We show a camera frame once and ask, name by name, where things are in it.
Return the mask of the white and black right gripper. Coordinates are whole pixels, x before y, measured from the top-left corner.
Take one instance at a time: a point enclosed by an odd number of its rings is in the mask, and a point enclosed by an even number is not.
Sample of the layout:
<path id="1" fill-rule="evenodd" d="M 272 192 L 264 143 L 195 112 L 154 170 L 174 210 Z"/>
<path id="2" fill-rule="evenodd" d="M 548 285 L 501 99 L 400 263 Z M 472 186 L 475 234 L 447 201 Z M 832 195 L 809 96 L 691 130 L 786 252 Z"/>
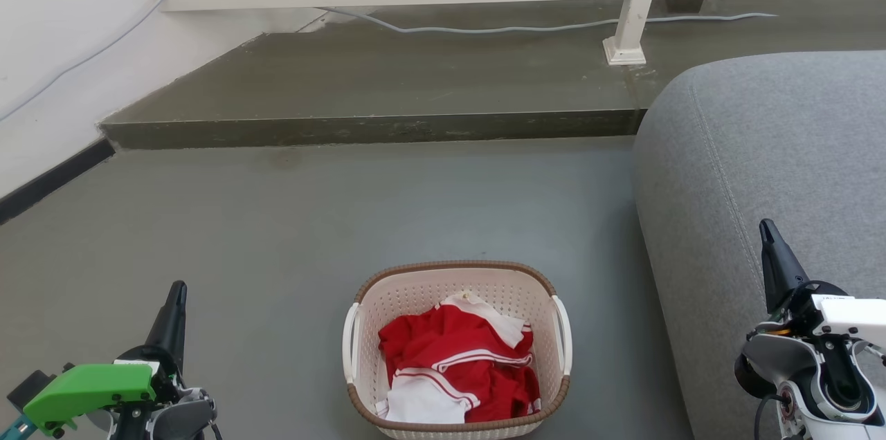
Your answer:
<path id="1" fill-rule="evenodd" d="M 886 352 L 886 299 L 845 295 L 828 282 L 809 280 L 771 219 L 759 222 L 766 335 L 799 339 L 833 336 Z"/>

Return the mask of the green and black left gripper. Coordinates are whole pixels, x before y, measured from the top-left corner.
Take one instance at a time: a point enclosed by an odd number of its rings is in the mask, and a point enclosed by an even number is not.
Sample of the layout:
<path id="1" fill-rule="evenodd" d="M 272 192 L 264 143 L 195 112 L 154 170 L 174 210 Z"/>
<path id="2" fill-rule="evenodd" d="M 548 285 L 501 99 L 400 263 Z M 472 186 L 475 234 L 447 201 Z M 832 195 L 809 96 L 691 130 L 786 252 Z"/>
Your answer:
<path id="1" fill-rule="evenodd" d="M 145 344 L 110 364 L 67 365 L 60 375 L 36 370 L 7 396 L 19 417 L 0 440 L 28 440 L 40 432 L 60 440 L 75 419 L 111 416 L 109 440 L 147 440 L 151 415 L 181 399 L 188 287 L 173 282 Z"/>

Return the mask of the white perforated plastic laundry basket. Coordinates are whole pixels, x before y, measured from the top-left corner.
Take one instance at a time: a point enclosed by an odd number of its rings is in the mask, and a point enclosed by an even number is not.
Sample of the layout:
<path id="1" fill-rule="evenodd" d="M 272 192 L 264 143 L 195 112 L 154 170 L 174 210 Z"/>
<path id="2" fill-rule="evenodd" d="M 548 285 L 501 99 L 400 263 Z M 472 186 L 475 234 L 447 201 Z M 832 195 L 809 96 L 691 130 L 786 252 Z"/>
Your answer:
<path id="1" fill-rule="evenodd" d="M 538 414 L 514 420 L 421 424 L 382 420 L 376 404 L 389 389 L 379 331 L 399 316 L 424 313 L 455 294 L 482 298 L 499 313 L 522 318 L 534 331 L 532 369 L 541 391 Z M 358 291 L 342 335 L 343 374 L 352 405 L 393 440 L 508 440 L 525 436 L 556 412 L 572 380 L 572 327 L 548 278 L 524 264 L 452 261 L 397 266 L 377 273 Z"/>

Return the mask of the grey fabric sofa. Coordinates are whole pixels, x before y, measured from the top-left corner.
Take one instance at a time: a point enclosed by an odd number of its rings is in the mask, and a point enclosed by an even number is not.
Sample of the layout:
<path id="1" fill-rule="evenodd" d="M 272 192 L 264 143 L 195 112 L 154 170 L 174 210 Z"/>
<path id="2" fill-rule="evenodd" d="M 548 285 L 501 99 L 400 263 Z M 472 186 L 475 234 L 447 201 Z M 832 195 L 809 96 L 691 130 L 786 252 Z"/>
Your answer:
<path id="1" fill-rule="evenodd" d="M 695 440 L 753 440 L 734 377 L 767 316 L 759 222 L 811 279 L 886 300 L 886 51 L 773 53 L 675 77 L 633 144 L 644 241 Z"/>

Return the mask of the white garment with red stripe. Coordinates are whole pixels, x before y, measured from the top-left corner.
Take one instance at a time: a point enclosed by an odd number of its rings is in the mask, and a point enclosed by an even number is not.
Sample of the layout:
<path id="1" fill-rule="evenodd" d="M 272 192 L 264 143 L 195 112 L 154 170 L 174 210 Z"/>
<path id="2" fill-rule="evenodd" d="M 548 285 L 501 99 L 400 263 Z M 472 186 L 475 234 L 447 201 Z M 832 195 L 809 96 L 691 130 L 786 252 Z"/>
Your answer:
<path id="1" fill-rule="evenodd" d="M 467 412 L 481 405 L 469 392 L 460 392 L 433 369 L 405 368 L 395 372 L 386 398 L 376 404 L 382 420 L 421 424 L 463 424 Z"/>

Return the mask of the red garment with white trim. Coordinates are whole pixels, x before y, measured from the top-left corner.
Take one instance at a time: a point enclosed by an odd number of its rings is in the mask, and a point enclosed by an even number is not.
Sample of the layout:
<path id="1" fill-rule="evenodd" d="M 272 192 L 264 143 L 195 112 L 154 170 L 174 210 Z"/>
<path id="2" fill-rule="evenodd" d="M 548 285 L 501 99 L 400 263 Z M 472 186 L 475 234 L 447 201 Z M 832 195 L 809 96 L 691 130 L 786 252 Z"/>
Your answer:
<path id="1" fill-rule="evenodd" d="M 469 293 L 449 296 L 424 313 L 399 316 L 379 331 L 389 389 L 396 371 L 433 369 L 460 392 L 481 400 L 467 412 L 465 423 L 514 420 L 541 411 L 532 345 L 528 322 L 501 314 Z"/>

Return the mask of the black wall baseboard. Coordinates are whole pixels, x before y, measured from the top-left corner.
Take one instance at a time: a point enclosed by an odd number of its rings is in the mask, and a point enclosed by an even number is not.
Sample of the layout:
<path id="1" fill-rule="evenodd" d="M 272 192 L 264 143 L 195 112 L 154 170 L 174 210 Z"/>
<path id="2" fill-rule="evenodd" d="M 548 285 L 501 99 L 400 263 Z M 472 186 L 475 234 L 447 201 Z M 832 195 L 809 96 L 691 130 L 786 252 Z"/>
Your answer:
<path id="1" fill-rule="evenodd" d="M 111 141 L 101 138 L 50 171 L 4 195 L 0 198 L 0 226 L 34 207 L 36 203 L 69 184 L 73 179 L 101 165 L 114 154 L 115 149 Z"/>

